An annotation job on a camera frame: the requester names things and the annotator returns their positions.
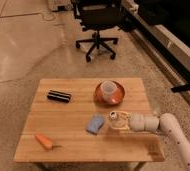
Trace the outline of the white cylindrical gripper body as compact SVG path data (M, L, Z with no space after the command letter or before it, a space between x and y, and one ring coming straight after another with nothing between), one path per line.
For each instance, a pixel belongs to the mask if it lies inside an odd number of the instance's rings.
M159 119L156 116L133 114L129 119L129 125L136 132L156 132L159 126Z

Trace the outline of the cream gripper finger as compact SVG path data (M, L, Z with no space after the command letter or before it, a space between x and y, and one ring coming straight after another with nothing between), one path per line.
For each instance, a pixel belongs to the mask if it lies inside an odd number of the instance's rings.
M119 130L119 131L129 131L130 128L128 124L115 124L115 123L109 123L109 126L113 130Z
M125 118L130 117L130 113L126 112L126 111L111 111L109 113L109 118L111 119L117 119L119 116Z

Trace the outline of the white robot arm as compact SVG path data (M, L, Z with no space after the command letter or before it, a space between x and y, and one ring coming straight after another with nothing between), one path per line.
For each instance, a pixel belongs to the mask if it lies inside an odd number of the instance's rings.
M111 111L108 118L113 130L161 133L168 136L175 143L185 169L190 171L190 142L173 114L164 113L157 117L124 111Z

